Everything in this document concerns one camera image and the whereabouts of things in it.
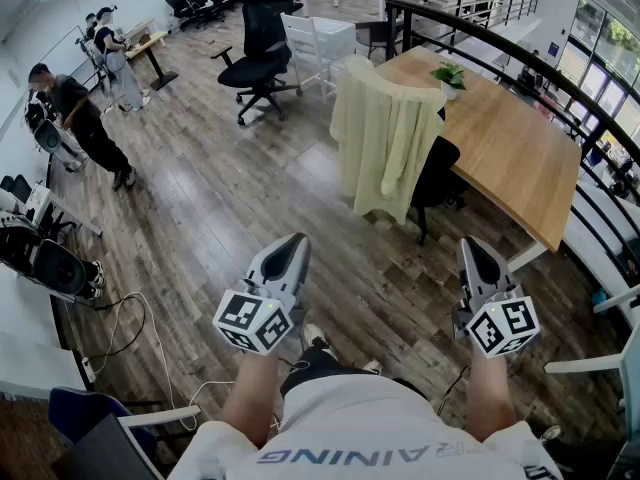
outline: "potted plant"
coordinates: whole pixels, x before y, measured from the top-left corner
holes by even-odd
[[[453,62],[441,62],[444,66],[432,71],[431,74],[436,80],[440,80],[442,91],[448,100],[455,100],[460,91],[464,91],[464,68],[460,64]]]

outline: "white t-shirt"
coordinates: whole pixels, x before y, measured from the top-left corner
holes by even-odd
[[[480,444],[390,379],[337,375],[293,388],[261,450],[226,423],[203,424],[169,480],[467,478],[562,477],[524,422]]]

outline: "wooden floor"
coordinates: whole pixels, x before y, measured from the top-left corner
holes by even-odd
[[[313,15],[351,21],[375,19],[377,9],[377,0],[341,0],[338,9],[331,0],[309,1]],[[337,147],[328,131],[332,105],[322,104],[317,88],[302,98],[280,93],[285,122],[265,105],[264,113],[248,115],[246,127],[236,124],[234,91],[216,81],[223,62],[209,56],[232,45],[230,55],[237,59],[242,41],[238,7],[224,23],[172,35],[166,48],[154,47],[160,65],[180,76],[154,93],[141,112],[116,110],[104,118],[138,169],[136,186],[112,192],[110,175],[93,163],[75,175],[54,168],[53,190],[104,230],[101,239],[80,230],[68,246],[82,258],[104,263],[103,303],[129,292],[145,294],[181,406],[203,382],[232,380],[236,374],[239,354],[211,325],[224,290],[262,247],[304,232],[313,246],[304,289],[308,321],[328,333],[345,363],[363,366],[376,358],[385,374],[406,378],[439,406],[470,362],[468,344],[451,338],[451,309],[460,297],[458,240],[471,234],[510,256],[528,245],[528,235],[473,189],[461,211],[427,210],[423,247],[416,244],[413,210],[404,226],[382,213],[354,215],[340,191]],[[136,59],[134,69],[144,86],[155,78],[145,56]],[[597,287],[562,252],[545,253],[518,274],[542,325],[537,342],[509,360],[518,415],[535,429],[560,424],[561,439],[571,446],[597,450],[619,440],[624,426],[616,416],[621,388],[614,374],[543,371],[551,360],[621,350],[607,318],[590,313]],[[70,309],[84,353],[106,351],[114,312]],[[141,318],[140,305],[123,306],[115,347],[133,337]],[[298,353],[292,342],[284,355],[291,360]],[[94,367],[101,364],[94,361]],[[464,425],[467,377],[442,413],[450,425]],[[97,387],[124,399],[168,397],[149,322],[132,347],[109,360]],[[197,400],[202,420],[216,417],[228,391],[224,385],[203,390]]]

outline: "light yellow cloth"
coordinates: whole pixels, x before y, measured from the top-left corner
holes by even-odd
[[[331,136],[340,143],[342,189],[353,211],[385,210],[404,224],[413,190],[444,122],[446,96],[383,79],[362,56],[338,83]]]

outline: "black pants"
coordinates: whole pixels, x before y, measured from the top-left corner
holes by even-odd
[[[84,297],[85,299],[90,299],[93,297],[93,287],[89,284],[89,281],[93,281],[98,276],[98,267],[88,261],[82,261],[82,266],[84,267],[87,277],[84,281],[84,286],[76,295]]]
[[[131,171],[129,160],[116,146],[116,143],[109,138],[99,119],[74,128],[73,134],[80,147],[99,166],[107,171],[129,174]]]
[[[321,347],[312,345],[305,350],[300,359],[295,364],[295,368],[291,369],[291,373],[282,383],[280,394],[282,398],[296,386],[309,380],[320,379],[322,377],[330,377],[332,375],[375,375],[372,372],[360,370],[359,368],[351,368],[342,366],[331,354],[325,352]],[[404,379],[393,379],[402,384],[411,391],[415,391],[426,400],[426,396],[418,390],[413,384]]]

